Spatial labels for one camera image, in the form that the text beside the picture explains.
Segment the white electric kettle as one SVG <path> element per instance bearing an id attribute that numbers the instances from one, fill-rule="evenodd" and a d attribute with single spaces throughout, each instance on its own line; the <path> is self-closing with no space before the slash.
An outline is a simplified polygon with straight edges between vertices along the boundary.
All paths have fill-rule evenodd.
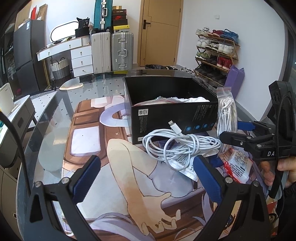
<path id="1" fill-rule="evenodd" d="M 0 108 L 1 112 L 8 117 L 18 104 L 14 103 L 14 94 L 9 83 L 6 83 L 0 90 Z"/>

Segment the shoe rack with shoes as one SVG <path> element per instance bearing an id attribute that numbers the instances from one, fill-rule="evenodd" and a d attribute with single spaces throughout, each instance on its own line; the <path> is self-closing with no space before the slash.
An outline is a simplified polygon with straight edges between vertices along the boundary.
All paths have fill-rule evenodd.
<path id="1" fill-rule="evenodd" d="M 196 30 L 198 36 L 195 60 L 195 74 L 213 88 L 226 83 L 230 68 L 238 62 L 239 35 L 228 29 L 210 30 L 207 27 Z"/>

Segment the black cardboard box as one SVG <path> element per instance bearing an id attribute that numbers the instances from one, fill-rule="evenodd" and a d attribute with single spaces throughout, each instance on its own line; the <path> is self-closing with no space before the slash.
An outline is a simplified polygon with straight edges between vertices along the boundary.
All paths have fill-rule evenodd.
<path id="1" fill-rule="evenodd" d="M 171 76 L 125 77 L 125 110 L 132 143 L 140 144 L 148 133 L 176 123 L 184 134 L 210 131 L 217 120 L 218 99 L 193 78 Z M 135 106 L 164 98 L 204 97 L 209 102 Z"/>

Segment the white suitcase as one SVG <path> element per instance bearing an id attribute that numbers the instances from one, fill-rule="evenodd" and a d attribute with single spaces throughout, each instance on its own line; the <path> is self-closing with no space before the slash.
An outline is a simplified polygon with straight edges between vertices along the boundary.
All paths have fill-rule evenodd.
<path id="1" fill-rule="evenodd" d="M 91 35 L 94 74 L 111 71 L 111 34 L 101 32 Z"/>

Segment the grey side cabinet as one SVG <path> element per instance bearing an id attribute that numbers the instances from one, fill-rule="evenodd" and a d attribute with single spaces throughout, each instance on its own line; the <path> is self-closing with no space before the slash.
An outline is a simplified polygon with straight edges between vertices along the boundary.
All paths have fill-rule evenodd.
<path id="1" fill-rule="evenodd" d="M 17 100 L 15 104 L 15 110 L 8 116 L 13 128 L 3 125 L 1 129 L 1 166 L 4 168 L 12 167 L 17 157 L 24 157 L 23 139 L 35 115 L 30 96 Z"/>

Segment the silver suitcase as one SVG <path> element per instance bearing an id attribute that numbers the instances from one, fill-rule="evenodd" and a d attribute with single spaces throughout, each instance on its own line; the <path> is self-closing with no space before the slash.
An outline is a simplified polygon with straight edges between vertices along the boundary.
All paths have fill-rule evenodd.
<path id="1" fill-rule="evenodd" d="M 111 35 L 111 64 L 113 71 L 130 70 L 133 67 L 133 41 L 131 32 Z"/>

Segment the white dresser with drawers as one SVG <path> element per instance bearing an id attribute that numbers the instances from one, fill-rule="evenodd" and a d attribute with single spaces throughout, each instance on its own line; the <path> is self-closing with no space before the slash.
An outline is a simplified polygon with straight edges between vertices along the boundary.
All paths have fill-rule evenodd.
<path id="1" fill-rule="evenodd" d="M 37 53 L 37 59 L 41 61 L 55 55 L 62 56 L 65 53 L 70 55 L 70 63 L 75 77 L 94 73 L 89 36 L 70 39 L 40 50 Z"/>

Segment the teal suitcase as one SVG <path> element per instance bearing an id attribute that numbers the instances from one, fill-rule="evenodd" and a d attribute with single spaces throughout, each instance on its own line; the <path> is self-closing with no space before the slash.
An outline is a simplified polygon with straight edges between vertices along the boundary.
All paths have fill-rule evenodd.
<path id="1" fill-rule="evenodd" d="M 94 27 L 111 31 L 113 0 L 96 0 L 94 8 Z"/>

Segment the purple bag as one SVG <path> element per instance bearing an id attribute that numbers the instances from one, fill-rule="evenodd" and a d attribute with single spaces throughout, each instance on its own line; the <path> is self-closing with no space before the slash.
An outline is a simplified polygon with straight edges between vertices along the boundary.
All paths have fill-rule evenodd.
<path id="1" fill-rule="evenodd" d="M 231 92 L 234 99 L 236 99 L 236 96 L 238 95 L 238 92 L 243 83 L 244 77 L 245 77 L 244 68 L 238 69 L 234 65 L 231 66 L 224 86 L 231 87 Z"/>

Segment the black refrigerator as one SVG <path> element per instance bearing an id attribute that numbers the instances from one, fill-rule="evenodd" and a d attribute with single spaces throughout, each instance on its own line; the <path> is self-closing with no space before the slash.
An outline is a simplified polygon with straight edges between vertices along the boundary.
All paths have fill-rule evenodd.
<path id="1" fill-rule="evenodd" d="M 37 52 L 45 47 L 45 22 L 29 20 L 14 32 L 14 61 L 22 95 L 43 91 L 47 86 L 43 63 Z"/>

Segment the woven laundry basket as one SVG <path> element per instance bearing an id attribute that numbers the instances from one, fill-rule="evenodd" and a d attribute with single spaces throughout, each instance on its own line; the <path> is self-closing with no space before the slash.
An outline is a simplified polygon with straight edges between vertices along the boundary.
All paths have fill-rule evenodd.
<path id="1" fill-rule="evenodd" d="M 51 60 L 50 67 L 55 80 L 70 76 L 68 59 L 66 59 L 65 57 L 62 57 L 59 61 Z"/>

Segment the red white tissue pack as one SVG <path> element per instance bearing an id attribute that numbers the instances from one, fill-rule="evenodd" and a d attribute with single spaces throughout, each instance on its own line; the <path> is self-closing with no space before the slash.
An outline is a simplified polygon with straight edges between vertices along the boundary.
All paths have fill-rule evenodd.
<path id="1" fill-rule="evenodd" d="M 243 152 L 230 148 L 222 161 L 231 178 L 241 184 L 247 183 L 253 162 Z"/>

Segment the black handbag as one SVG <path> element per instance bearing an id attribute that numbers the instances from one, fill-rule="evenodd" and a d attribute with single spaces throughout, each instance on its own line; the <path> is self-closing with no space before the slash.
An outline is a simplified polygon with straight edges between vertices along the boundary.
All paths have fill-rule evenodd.
<path id="1" fill-rule="evenodd" d="M 78 28 L 75 30 L 75 37 L 83 37 L 89 35 L 89 20 L 90 18 L 81 19 L 76 18 L 78 21 Z"/>

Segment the oval mirror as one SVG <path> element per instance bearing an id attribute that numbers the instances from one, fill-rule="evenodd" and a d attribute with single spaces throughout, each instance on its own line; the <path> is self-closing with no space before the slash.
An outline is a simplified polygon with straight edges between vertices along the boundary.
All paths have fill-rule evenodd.
<path id="1" fill-rule="evenodd" d="M 50 33 L 50 41 L 56 42 L 69 37 L 75 37 L 75 30 L 78 29 L 79 23 L 72 21 L 55 27 Z"/>

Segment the wooden door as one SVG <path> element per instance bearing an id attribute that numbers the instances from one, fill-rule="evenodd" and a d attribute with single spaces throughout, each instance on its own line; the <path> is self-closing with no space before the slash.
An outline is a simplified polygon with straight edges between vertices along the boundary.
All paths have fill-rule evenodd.
<path id="1" fill-rule="evenodd" d="M 183 1 L 141 1 L 138 66 L 176 64 L 182 14 Z"/>

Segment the stack of shoe boxes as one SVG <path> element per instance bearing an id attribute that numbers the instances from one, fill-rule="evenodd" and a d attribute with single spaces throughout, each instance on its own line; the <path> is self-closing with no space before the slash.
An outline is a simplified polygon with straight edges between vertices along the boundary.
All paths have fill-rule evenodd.
<path id="1" fill-rule="evenodd" d="M 130 30 L 127 10 L 122 6 L 112 7 L 112 25 L 114 32 L 128 32 Z"/>

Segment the bagged white rope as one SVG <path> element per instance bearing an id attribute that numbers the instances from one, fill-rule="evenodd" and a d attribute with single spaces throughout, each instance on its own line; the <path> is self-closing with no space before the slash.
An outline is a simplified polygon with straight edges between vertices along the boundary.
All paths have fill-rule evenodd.
<path id="1" fill-rule="evenodd" d="M 218 99 L 216 135 L 221 139 L 223 132 L 237 132 L 237 108 L 231 87 L 218 87 L 216 94 Z"/>
<path id="2" fill-rule="evenodd" d="M 175 104 L 175 103 L 200 103 L 200 102 L 209 102 L 209 100 L 201 96 L 191 97 L 191 98 L 177 98 L 177 97 L 164 98 L 162 96 L 159 96 L 153 100 L 137 103 L 135 104 L 135 106 L 155 105 L 155 104 Z"/>

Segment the anime print desk mat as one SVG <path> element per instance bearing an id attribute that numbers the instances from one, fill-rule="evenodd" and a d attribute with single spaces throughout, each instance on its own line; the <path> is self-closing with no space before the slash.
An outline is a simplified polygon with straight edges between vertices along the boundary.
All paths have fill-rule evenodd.
<path id="1" fill-rule="evenodd" d="M 101 240 L 193 240 L 217 208 L 199 180 L 132 144 L 121 95 L 75 105 L 62 176 L 92 155 L 101 169 L 78 208 Z"/>

